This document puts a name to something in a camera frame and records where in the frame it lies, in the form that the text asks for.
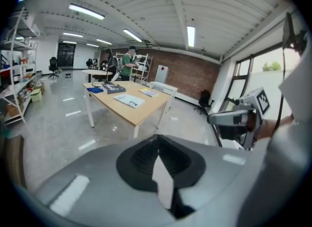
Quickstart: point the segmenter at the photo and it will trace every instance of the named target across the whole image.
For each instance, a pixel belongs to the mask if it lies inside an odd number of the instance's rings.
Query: door
[[[73,67],[76,45],[59,43],[58,67]]]

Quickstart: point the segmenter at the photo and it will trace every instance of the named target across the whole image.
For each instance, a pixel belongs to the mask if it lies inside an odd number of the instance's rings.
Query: ceiling
[[[139,44],[127,28],[153,46],[176,48],[219,60],[233,50],[279,6],[279,0],[25,0],[36,12],[36,24],[61,40],[111,47]],[[68,8],[77,4],[105,16],[98,20]],[[195,26],[195,46],[187,44],[186,26]],[[62,33],[82,34],[82,39]]]

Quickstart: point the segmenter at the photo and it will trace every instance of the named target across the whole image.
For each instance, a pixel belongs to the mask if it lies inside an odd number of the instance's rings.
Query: white desk
[[[91,83],[91,75],[102,75],[102,76],[106,76],[106,75],[112,75],[113,73],[111,72],[106,72],[106,71],[102,71],[102,70],[95,70],[95,69],[85,69],[82,70],[83,73],[87,73],[89,74],[89,79],[88,82]]]
[[[177,88],[168,84],[158,82],[158,81],[152,81],[150,83],[152,84],[153,89],[171,95],[171,99],[165,110],[166,112],[168,112],[169,107],[171,107],[171,102],[174,100],[176,96]]]
[[[153,112],[156,110],[161,110],[160,118],[158,120],[158,124],[156,128],[160,127],[160,123],[162,121],[163,115],[167,108],[168,101],[170,100],[170,96],[164,93],[159,94],[154,98],[151,98],[141,92],[139,89],[146,88],[143,85],[130,82],[130,81],[118,81],[114,82],[119,84],[120,86],[126,88],[126,93],[138,98],[141,98],[144,101],[142,105],[138,108],[132,108],[126,104],[123,104],[114,99],[119,93],[115,94],[105,94],[104,92],[101,93],[92,93],[87,90],[87,88],[93,87],[91,83],[84,83],[82,84],[84,87],[85,92],[85,99],[86,99],[86,106],[87,112],[89,116],[90,126],[94,127],[92,112],[90,108],[90,97],[89,94],[92,95],[99,103],[105,106],[109,111],[113,112],[114,114],[118,115],[124,121],[129,123],[134,127],[134,138],[137,137],[138,128],[144,122],[146,118],[148,118]]]

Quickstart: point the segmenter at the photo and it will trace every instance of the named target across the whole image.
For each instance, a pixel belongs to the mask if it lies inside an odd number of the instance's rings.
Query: tree
[[[280,65],[280,63],[278,63],[277,61],[273,61],[271,65],[269,65],[267,62],[264,63],[262,70],[264,72],[268,72],[268,71],[279,71],[282,70],[282,67]]]

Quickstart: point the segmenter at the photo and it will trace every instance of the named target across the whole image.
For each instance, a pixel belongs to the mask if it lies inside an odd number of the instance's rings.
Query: glossy floor
[[[11,127],[12,136],[22,134],[25,138],[24,171],[30,192],[84,153],[133,137],[132,126],[93,98],[90,100],[95,127],[91,128],[81,85],[88,77],[78,70],[68,72],[72,73],[69,79],[65,78],[65,72],[54,80],[43,77],[45,93],[41,101],[30,103],[25,114],[27,127],[23,123]],[[160,116],[157,111],[140,126],[138,137],[169,134],[215,145],[206,117],[193,108],[193,105],[175,99],[164,115],[160,129],[155,127]]]

